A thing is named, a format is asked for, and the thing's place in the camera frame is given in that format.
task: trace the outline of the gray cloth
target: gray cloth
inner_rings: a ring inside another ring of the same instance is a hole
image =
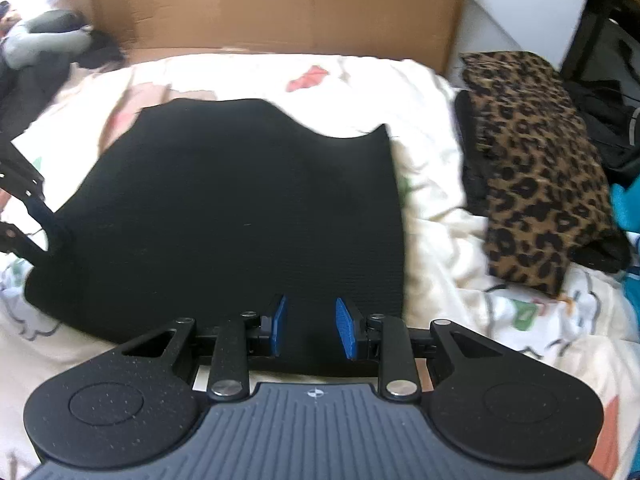
[[[38,24],[41,25],[41,17],[34,20],[39,20]],[[91,45],[91,34],[82,29],[70,32],[31,32],[34,20],[16,23],[2,42],[4,59],[14,70],[34,65],[41,52],[77,56]]]

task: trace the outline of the white comforter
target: white comforter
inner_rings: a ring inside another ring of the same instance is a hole
[[[286,91],[312,66],[328,75],[311,88]],[[326,136],[359,136],[388,124],[398,180],[409,189],[403,211],[407,324],[428,327],[432,319],[448,318],[581,378],[606,409],[592,463],[609,478],[626,476],[640,424],[634,313],[615,280],[579,266],[570,269],[560,300],[504,287],[487,275],[486,219],[461,209],[461,153],[449,107],[454,91],[446,81],[409,60],[222,54],[93,76],[81,91],[68,90],[14,141],[39,166],[50,207],[64,203],[96,161],[100,134],[125,90],[145,83],[178,92],[213,91],[218,100],[263,98]],[[167,211],[180,216],[170,202]],[[25,232],[38,229],[17,200],[9,202],[2,219]],[[48,377],[110,345],[28,305],[22,297],[28,264],[7,256],[1,268],[0,477],[12,480],[38,463],[22,428],[27,396]]]

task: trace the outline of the cardboard box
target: cardboard box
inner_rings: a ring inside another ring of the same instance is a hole
[[[127,61],[129,64],[136,64],[173,56],[188,56],[189,54],[225,53],[228,54],[228,50],[220,48],[132,48],[127,51]]]
[[[445,73],[463,0],[92,0],[136,48],[415,59]]]
[[[58,0],[56,7],[79,12],[89,23],[95,23],[94,3],[92,0]]]

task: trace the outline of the circular pad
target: circular pad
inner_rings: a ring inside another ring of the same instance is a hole
[[[69,410],[91,426],[111,426],[134,416],[144,398],[132,386],[118,383],[92,384],[71,397]]]
[[[603,419],[600,400],[583,382],[533,360],[503,358],[459,366],[427,409],[451,444],[514,468],[588,460]]]

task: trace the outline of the leopard print blanket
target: leopard print blanket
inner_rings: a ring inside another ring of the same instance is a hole
[[[553,67],[529,52],[464,54],[477,148],[492,161],[490,272],[556,295],[571,251],[612,235],[609,186]]]

